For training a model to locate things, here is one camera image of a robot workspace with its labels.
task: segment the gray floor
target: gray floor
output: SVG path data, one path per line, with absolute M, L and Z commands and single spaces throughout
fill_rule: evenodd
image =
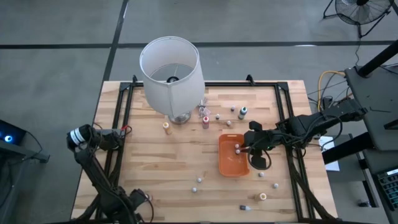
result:
M 0 44 L 110 44 L 121 4 L 122 0 L 0 0 Z M 131 0 L 119 42 L 144 43 L 164 35 L 192 42 L 357 40 L 355 26 L 339 18 L 321 20 L 327 4 L 327 0 Z M 363 40 L 396 40 L 397 19 L 393 11 Z M 359 64 L 385 47 L 361 46 Z M 199 52 L 207 80 L 242 80 L 247 74 L 256 80 L 304 80 L 309 93 L 317 89 L 322 71 L 352 67 L 355 50 L 356 46 L 222 47 Z M 118 49 L 110 80 L 130 80 L 133 74 L 141 79 L 140 51 Z M 0 119 L 28 129 L 51 153 L 48 164 L 30 165 L 14 223 L 68 220 L 80 168 L 65 136 L 92 122 L 108 54 L 109 49 L 0 50 Z M 396 62 L 398 57 L 388 63 Z M 336 76 L 331 83 L 342 80 Z M 346 87 L 335 86 L 326 95 L 336 97 Z M 344 125 L 343 133 L 363 132 L 363 123 Z M 331 187 L 340 218 L 363 221 L 366 213 L 367 222 L 385 220 L 382 213 L 356 207 L 356 201 L 364 198 L 358 183 Z

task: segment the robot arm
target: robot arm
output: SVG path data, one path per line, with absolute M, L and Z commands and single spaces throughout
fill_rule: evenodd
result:
M 249 147 L 254 167 L 265 167 L 262 151 L 269 151 L 280 144 L 303 149 L 316 134 L 324 135 L 326 130 L 338 123 L 359 121 L 367 113 L 356 100 L 348 99 L 336 106 L 311 115 L 299 115 L 276 124 L 277 128 L 262 130 L 261 124 L 251 121 L 244 134 L 244 147 Z

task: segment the black fan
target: black fan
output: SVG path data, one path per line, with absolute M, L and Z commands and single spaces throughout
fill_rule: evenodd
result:
M 384 16 L 390 13 L 390 8 L 394 0 L 335 0 L 336 14 L 325 15 L 326 10 L 333 0 L 329 2 L 323 12 L 323 18 L 338 16 L 342 21 L 358 26 L 358 36 L 362 38 L 370 33 L 373 28 L 381 21 Z M 364 35 L 362 35 L 361 25 L 378 20 Z

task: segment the orange tray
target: orange tray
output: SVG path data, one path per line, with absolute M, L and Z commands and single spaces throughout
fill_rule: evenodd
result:
M 243 144 L 242 134 L 222 134 L 218 138 L 218 168 L 226 177 L 239 177 L 249 173 L 246 153 L 235 153 L 235 145 Z

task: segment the white lampshade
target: white lampshade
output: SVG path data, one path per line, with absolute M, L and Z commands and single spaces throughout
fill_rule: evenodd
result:
M 154 110 L 178 117 L 193 110 L 203 99 L 205 82 L 199 52 L 189 41 L 180 37 L 153 40 L 142 50 L 139 63 L 144 73 L 145 95 Z M 151 78 L 156 71 L 168 65 L 185 65 L 193 70 L 188 76 L 172 83 Z

